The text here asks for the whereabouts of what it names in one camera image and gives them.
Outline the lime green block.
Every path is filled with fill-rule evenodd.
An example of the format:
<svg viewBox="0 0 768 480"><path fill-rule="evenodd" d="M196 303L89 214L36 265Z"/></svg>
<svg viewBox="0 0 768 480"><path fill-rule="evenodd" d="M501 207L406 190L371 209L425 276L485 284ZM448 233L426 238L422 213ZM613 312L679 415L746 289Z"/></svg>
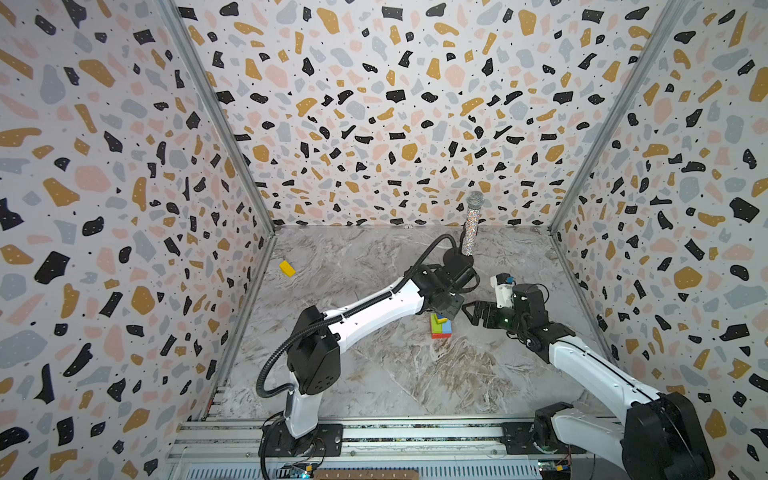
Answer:
<svg viewBox="0 0 768 480"><path fill-rule="evenodd" d="M430 329L432 335L441 335L442 334L442 324L439 322L440 318L435 314L432 313L430 316Z"/></svg>

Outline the yellow rectangular block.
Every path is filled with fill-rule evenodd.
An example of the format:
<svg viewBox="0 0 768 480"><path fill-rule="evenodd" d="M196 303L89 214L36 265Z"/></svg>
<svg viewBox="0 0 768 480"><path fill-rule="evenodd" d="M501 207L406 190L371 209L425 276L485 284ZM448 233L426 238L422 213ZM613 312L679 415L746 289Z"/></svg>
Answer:
<svg viewBox="0 0 768 480"><path fill-rule="evenodd" d="M287 277L293 277L296 275L296 270L288 261L282 261L279 264L279 268Z"/></svg>

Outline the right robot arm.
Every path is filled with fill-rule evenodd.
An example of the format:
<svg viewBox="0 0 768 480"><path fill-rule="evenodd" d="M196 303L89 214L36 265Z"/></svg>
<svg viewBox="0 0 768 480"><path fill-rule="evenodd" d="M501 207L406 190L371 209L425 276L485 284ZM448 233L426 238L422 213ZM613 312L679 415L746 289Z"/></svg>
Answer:
<svg viewBox="0 0 768 480"><path fill-rule="evenodd" d="M474 326L497 329L576 380L612 413L586 414L567 402L535 411L533 441L545 452L576 446L622 468L632 479L711 479L715 474L692 402L662 393L593 351L549 319L548 295L536 284L499 284L496 300L462 307Z"/></svg>

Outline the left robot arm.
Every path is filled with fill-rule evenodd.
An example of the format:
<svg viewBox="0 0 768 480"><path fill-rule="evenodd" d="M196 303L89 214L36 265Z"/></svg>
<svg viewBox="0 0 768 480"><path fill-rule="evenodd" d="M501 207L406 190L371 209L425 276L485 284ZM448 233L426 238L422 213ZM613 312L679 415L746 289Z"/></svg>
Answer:
<svg viewBox="0 0 768 480"><path fill-rule="evenodd" d="M323 392L341 376L341 357L348 349L404 317L429 312L454 320L476 279L474 258L451 248L440 264L419 262L393 284L351 305L325 312L305 309L287 348L289 434L301 438L316 429Z"/></svg>

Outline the glitter microphone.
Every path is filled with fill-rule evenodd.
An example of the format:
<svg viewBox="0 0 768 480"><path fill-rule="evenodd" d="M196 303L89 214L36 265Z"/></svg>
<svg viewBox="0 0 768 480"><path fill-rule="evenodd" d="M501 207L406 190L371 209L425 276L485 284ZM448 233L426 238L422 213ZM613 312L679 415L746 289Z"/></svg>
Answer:
<svg viewBox="0 0 768 480"><path fill-rule="evenodd" d="M481 191L471 192L466 199L467 216L461 237L461 253L465 256L473 255L483 204Z"/></svg>

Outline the wooden strip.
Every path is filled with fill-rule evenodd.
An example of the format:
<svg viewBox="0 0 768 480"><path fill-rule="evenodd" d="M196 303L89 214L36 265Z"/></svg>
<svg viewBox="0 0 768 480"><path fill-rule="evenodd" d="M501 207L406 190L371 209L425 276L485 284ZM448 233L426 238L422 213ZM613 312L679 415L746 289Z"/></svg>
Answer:
<svg viewBox="0 0 768 480"><path fill-rule="evenodd" d="M416 470L407 469L319 469L314 480L419 480Z"/></svg>

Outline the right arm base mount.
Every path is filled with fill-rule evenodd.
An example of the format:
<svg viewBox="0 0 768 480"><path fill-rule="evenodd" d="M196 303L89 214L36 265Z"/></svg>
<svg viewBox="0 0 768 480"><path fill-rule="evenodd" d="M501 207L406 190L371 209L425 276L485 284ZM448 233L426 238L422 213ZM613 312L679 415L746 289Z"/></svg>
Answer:
<svg viewBox="0 0 768 480"><path fill-rule="evenodd" d="M508 455L565 455L572 450L536 421L511 421L501 424L500 443Z"/></svg>

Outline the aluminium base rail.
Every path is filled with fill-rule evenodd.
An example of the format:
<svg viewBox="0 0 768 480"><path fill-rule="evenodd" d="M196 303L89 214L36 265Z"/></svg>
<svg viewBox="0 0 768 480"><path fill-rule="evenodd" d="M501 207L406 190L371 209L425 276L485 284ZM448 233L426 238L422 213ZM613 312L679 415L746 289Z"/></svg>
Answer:
<svg viewBox="0 0 768 480"><path fill-rule="evenodd" d="M261 420L182 425L163 479L313 479L319 469L407 469L420 479L625 479L611 462L572 446L565 455L508 455L503 422L526 417L329 419L344 426L339 457L262 458Z"/></svg>

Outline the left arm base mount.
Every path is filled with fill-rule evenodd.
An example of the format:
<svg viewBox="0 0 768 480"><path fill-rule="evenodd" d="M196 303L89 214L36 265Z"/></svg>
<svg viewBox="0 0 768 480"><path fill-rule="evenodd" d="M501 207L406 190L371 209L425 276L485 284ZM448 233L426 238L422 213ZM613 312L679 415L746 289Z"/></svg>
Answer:
<svg viewBox="0 0 768 480"><path fill-rule="evenodd" d="M259 447L262 458L339 457L343 445L344 426L340 423L320 423L309 433L294 437L286 422L280 420L263 428Z"/></svg>

